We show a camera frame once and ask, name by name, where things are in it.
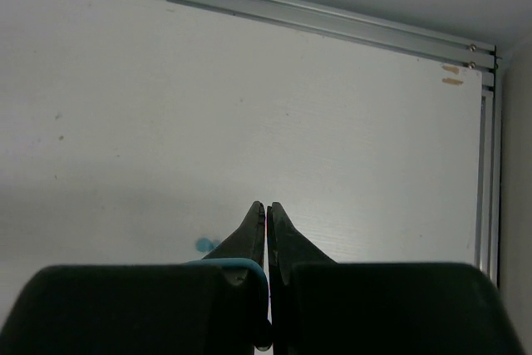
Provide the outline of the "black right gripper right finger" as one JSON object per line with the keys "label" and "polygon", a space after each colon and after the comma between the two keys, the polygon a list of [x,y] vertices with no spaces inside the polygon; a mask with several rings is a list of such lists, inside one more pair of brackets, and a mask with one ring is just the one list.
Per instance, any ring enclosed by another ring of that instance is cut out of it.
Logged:
{"label": "black right gripper right finger", "polygon": [[277,354],[521,354],[499,293],[461,263],[339,263],[267,211]]}

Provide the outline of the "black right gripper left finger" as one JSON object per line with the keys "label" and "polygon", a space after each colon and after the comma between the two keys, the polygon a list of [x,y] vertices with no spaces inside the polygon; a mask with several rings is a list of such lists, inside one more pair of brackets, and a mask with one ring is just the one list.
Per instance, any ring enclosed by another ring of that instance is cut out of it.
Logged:
{"label": "black right gripper left finger", "polygon": [[268,348],[266,212],[182,264],[53,265],[26,283],[4,354],[252,354]]}

